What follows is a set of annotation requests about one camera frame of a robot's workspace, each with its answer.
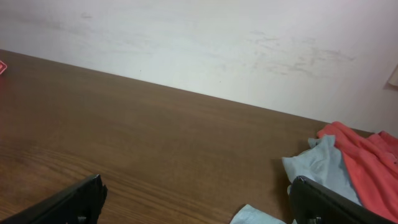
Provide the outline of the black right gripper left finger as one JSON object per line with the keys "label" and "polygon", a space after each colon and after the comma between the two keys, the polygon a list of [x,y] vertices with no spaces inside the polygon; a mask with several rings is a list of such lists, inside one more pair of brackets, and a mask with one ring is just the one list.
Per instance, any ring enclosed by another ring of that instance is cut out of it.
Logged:
{"label": "black right gripper left finger", "polygon": [[107,193],[101,176],[90,175],[1,224],[97,224]]}

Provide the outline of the light blue polo shirt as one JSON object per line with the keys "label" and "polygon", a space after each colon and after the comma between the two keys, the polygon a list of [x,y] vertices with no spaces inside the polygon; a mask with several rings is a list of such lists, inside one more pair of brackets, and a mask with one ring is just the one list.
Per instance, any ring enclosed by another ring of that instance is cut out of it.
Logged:
{"label": "light blue polo shirt", "polygon": [[282,158],[291,185],[296,177],[302,175],[362,206],[342,153],[335,147],[335,137],[310,138],[308,144],[310,149],[303,153]]}

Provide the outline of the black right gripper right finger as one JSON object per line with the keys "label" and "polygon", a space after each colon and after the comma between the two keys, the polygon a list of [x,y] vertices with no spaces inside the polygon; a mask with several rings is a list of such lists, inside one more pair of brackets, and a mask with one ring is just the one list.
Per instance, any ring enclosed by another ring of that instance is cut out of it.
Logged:
{"label": "black right gripper right finger", "polygon": [[302,175],[294,179],[289,201],[298,224],[394,224]]}

